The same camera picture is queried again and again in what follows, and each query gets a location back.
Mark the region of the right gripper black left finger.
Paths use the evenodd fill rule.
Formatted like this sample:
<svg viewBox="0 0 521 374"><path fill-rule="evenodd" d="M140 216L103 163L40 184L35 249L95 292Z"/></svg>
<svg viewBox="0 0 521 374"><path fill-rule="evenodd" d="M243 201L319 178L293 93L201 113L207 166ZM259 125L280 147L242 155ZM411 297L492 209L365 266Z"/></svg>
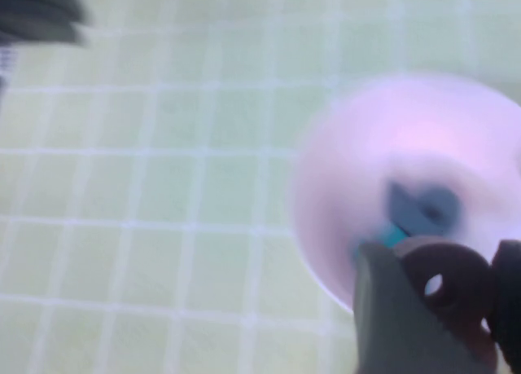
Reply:
<svg viewBox="0 0 521 374"><path fill-rule="evenodd" d="M360 373L493 373L495 343L482 321L494 278L455 243L363 244L353 312Z"/></svg>

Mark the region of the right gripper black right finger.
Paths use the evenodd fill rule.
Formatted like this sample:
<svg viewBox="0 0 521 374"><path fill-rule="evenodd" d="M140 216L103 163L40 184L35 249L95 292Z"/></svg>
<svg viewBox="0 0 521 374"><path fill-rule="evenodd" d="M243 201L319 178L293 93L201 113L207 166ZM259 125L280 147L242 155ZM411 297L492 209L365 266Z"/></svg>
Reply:
<svg viewBox="0 0 521 374"><path fill-rule="evenodd" d="M520 368L520 242L502 240L491 263L496 296L490 331L510 368Z"/></svg>

